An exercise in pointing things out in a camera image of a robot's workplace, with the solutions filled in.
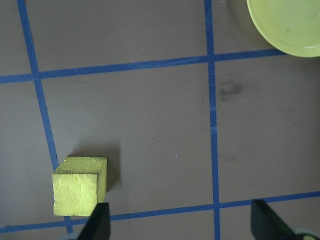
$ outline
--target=bowl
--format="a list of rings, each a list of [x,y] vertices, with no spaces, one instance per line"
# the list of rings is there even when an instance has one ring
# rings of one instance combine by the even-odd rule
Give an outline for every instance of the bowl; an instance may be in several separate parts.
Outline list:
[[[320,0],[247,0],[254,25],[275,48],[320,56]]]

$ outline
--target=gray surface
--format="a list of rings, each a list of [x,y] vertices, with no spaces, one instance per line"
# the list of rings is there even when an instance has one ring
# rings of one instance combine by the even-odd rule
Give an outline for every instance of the gray surface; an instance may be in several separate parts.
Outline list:
[[[270,203],[271,208],[294,231],[303,228],[320,234],[320,198]],[[224,208],[220,211],[221,239],[254,240],[250,232],[250,206]]]
[[[59,161],[107,156],[112,214],[211,204],[207,64],[43,82]]]
[[[199,211],[112,221],[110,240],[214,239],[214,212]],[[80,233],[84,225],[73,227]]]
[[[1,240],[59,240],[67,234],[65,227],[3,233]]]
[[[0,109],[0,226],[62,221],[34,84],[1,84]]]
[[[28,0],[41,71],[206,54],[201,0]],[[28,74],[16,1],[0,9],[0,76]],[[213,0],[217,54],[272,49],[245,0]],[[220,201],[319,190],[320,58],[217,62]],[[60,162],[107,156],[112,214],[211,204],[207,64],[43,81]],[[32,82],[0,84],[0,226],[61,221]],[[273,203],[319,232],[319,199]],[[112,222],[114,239],[213,239],[213,212]],[[221,239],[252,239],[249,207],[221,210]],[[1,234],[58,238],[65,228]]]
[[[214,52],[246,52],[273,47],[251,20],[246,0],[213,0]]]
[[[42,71],[207,52],[198,0],[30,0],[27,7]]]
[[[1,0],[0,76],[29,74],[30,67],[16,1]]]
[[[319,190],[320,59],[216,64],[220,201]]]

